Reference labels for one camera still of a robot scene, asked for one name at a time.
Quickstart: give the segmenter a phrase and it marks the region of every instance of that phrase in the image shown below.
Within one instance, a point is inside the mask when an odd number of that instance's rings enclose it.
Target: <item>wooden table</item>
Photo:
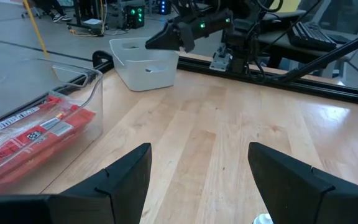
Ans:
[[[104,134],[67,150],[11,193],[59,193],[151,142],[141,223],[251,223],[266,208],[247,161],[261,142],[358,184],[358,105],[178,70],[136,93],[104,78]]]

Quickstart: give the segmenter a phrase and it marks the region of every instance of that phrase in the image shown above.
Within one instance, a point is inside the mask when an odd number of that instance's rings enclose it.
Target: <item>yellow pole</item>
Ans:
[[[32,11],[30,9],[30,6],[29,6],[29,3],[27,2],[27,0],[24,0],[24,5],[25,5],[25,8],[27,9],[27,12],[29,13],[32,26],[34,27],[35,33],[37,34],[38,41],[41,44],[41,48],[42,48],[42,51],[45,54],[45,58],[49,59],[49,54],[47,52],[47,49],[45,48],[45,44],[44,44],[44,42],[43,42],[43,40],[41,38],[40,32],[38,30],[37,24],[35,23],[34,16],[32,15]]]

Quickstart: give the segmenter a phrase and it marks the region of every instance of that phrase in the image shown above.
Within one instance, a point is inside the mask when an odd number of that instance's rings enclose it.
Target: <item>keyboard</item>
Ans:
[[[297,47],[308,49],[332,51],[336,48],[336,43],[323,33],[317,24],[304,24],[297,22],[288,31],[290,43]]]

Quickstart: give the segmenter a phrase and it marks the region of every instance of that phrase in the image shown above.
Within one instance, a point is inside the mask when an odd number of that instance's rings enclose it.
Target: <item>metal bracket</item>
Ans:
[[[215,52],[209,69],[225,72],[229,68],[230,60],[231,54],[227,52],[226,45],[222,44]]]

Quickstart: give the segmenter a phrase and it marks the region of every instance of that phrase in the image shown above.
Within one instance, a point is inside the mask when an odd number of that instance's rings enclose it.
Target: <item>chair leg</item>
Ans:
[[[321,74],[324,78],[333,78],[333,73],[335,69],[336,62],[331,62],[327,65],[327,67],[323,70],[323,73]]]

